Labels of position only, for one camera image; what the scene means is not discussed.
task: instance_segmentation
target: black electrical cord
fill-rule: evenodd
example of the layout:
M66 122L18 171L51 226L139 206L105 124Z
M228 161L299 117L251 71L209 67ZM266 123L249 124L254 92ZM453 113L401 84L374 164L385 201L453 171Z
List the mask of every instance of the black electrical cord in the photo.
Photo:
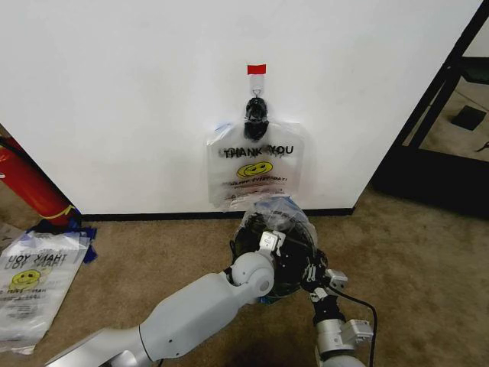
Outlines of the black electrical cord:
M374 317L374 335L372 336L372 340L370 343L370 355L368 357L368 365L369 367L374 367L374 356L375 356L375 338L377 337L377 311L375 310L375 307L369 304L368 302L364 300L359 300L355 297L352 297L348 294L345 294L341 291L338 291L336 288L332 287L329 285L329 288L334 291L338 296L346 298L347 300L350 300L351 302L355 302L356 304L361 304L363 306L366 306L372 311L372 315Z

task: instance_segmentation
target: beige carpet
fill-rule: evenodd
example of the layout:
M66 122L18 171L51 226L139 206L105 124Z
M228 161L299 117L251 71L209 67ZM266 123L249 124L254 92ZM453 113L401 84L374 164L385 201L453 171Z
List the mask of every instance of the beige carpet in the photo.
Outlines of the beige carpet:
M311 218L348 292L380 316L377 366L484 366L489 360L489 222L367 190L353 216ZM0 186L0 221L37 217ZM90 333L139 324L174 291L229 265L239 220L98 222L99 258L82 265L50 331L28 357L39 366ZM368 310L342 302L349 318ZM167 366L314 366L313 308L305 293L245 307L222 332ZM366 348L360 356L366 361Z

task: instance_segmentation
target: plastic bag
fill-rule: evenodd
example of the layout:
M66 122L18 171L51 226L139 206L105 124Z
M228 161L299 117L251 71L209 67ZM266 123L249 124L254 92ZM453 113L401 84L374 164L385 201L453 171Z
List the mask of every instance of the plastic bag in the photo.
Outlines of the plastic bag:
M31 354L49 329L91 238L29 232L0 257L0 352Z
M269 122L263 137L245 137L245 124L217 128L207 141L209 201L246 209L270 195L298 191L304 142L299 124Z
M257 251L264 231L286 235L275 257L275 283L262 299L274 302L300 289L308 264L314 262L317 234L306 214L288 197L269 197L260 200L246 211L231 248L234 260L246 252Z

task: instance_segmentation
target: red fire extinguisher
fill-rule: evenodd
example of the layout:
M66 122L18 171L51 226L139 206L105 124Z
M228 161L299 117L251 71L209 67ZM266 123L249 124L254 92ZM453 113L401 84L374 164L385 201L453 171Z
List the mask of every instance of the red fire extinguisher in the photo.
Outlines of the red fire extinguisher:
M0 180L55 226L67 225L78 214L13 138L0 141Z

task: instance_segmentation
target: black metal frame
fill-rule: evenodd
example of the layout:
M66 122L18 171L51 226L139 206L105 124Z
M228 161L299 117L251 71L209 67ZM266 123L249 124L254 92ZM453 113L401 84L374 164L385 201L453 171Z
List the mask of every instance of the black metal frame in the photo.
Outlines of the black metal frame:
M459 66L468 61L478 62L463 57L463 54L488 17L489 0L484 0L372 177L375 189L489 218L489 162L419 149L460 80L463 68ZM431 108L417 132L409 145L404 146L431 101Z
M442 111L445 104L448 102L450 95L455 90L458 81L460 80L460 71L457 66L461 63L464 52L474 40L477 33L480 31L485 21L489 18L489 0L483 0L479 9L475 12L474 17L468 23L467 27L462 32L460 38L455 43L450 54L447 56L442 67L435 75L433 81L429 84L418 104L414 108L406 124L401 129L396 140L392 144L392 148L401 146L410 132L416 126L423 113L429 107L433 99L433 104L421 122L409 146L418 148L428 134L429 130L435 123L436 118Z

